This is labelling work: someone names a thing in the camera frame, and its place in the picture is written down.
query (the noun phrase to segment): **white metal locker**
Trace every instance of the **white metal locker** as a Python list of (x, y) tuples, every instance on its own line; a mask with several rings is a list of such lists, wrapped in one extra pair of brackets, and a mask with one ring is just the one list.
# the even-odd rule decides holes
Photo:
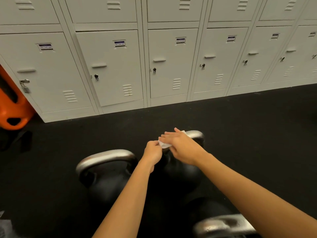
[(51, 0), (0, 0), (0, 25), (57, 23)]
[(317, 0), (309, 0), (302, 17), (304, 20), (317, 20)]
[(306, 0), (267, 0), (260, 20), (295, 20)]
[(0, 54), (43, 113), (91, 106), (63, 33), (0, 35)]
[(226, 88), (247, 27), (207, 29), (200, 44), (195, 92)]
[(143, 99), (137, 30), (76, 35), (101, 106)]
[(147, 21), (199, 21), (203, 0), (147, 0)]
[(197, 28), (149, 30), (151, 98), (188, 92)]
[(251, 21), (259, 0), (212, 0), (209, 21)]
[(277, 62), (267, 82), (307, 78), (317, 71), (314, 47), (317, 45), (317, 26), (297, 27), (283, 56)]
[(244, 49), (233, 86), (260, 84), (291, 27), (256, 27)]
[(137, 22), (135, 0), (66, 0), (73, 23)]

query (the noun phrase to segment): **white tissue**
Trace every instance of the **white tissue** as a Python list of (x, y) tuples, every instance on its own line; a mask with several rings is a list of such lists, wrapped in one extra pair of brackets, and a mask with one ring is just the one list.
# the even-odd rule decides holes
[(172, 144), (165, 144), (165, 143), (163, 143), (162, 141), (158, 141), (158, 143), (160, 144), (160, 146), (161, 146), (161, 148), (168, 148), (168, 147), (171, 147), (172, 146)]

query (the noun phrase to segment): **locker handle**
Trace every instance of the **locker handle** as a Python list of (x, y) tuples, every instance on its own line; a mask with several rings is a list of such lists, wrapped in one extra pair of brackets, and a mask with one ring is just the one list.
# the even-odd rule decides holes
[(256, 55), (256, 54), (259, 54), (259, 52), (257, 52), (257, 51), (249, 52), (249, 55)]
[(153, 62), (165, 62), (166, 61), (166, 59), (163, 59), (163, 58), (161, 58), (161, 59), (154, 59), (153, 60)]
[(29, 69), (21, 69), (17, 71), (18, 73), (34, 73), (36, 72), (36, 69), (34, 68), (29, 68)]
[(215, 58), (215, 55), (205, 55), (205, 58)]
[(107, 64), (98, 64), (98, 65), (93, 65), (93, 66), (91, 66), (92, 68), (104, 68), (104, 67), (106, 67), (107, 66)]

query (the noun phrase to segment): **locker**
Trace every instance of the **locker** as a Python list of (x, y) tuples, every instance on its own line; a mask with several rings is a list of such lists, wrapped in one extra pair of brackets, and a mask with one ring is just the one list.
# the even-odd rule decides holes
[(43, 113), (91, 106), (63, 33), (0, 35), (0, 54)]
[(188, 92), (197, 28), (149, 30), (151, 98)]
[(233, 86), (260, 84), (291, 27), (256, 27), (233, 79)]
[(317, 26), (297, 27), (267, 82), (317, 76)]
[(76, 35), (101, 106), (143, 99), (137, 30)]
[(209, 21), (251, 21), (259, 0), (212, 0)]
[(304, 20), (317, 20), (317, 0), (309, 0), (306, 8), (303, 11), (303, 19)]
[(203, 0), (147, 0), (148, 22), (199, 21)]
[(306, 0), (267, 0), (260, 20), (295, 20)]
[(200, 44), (195, 92), (226, 88), (247, 27), (207, 29)]
[(57, 23), (51, 0), (0, 0), (0, 25)]
[(66, 0), (73, 23), (137, 22), (135, 0)]

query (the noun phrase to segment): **black rubber floor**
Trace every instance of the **black rubber floor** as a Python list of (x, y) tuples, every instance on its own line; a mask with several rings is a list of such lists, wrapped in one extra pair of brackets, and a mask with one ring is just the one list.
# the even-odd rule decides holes
[[(91, 237), (86, 189), (77, 163), (127, 149), (174, 127), (200, 130), (205, 149), (242, 175), (317, 218), (317, 84), (179, 103), (75, 120), (34, 119), (32, 148), (0, 153), (0, 210), (27, 237)], [(210, 196), (235, 212), (208, 181), (188, 200)]]

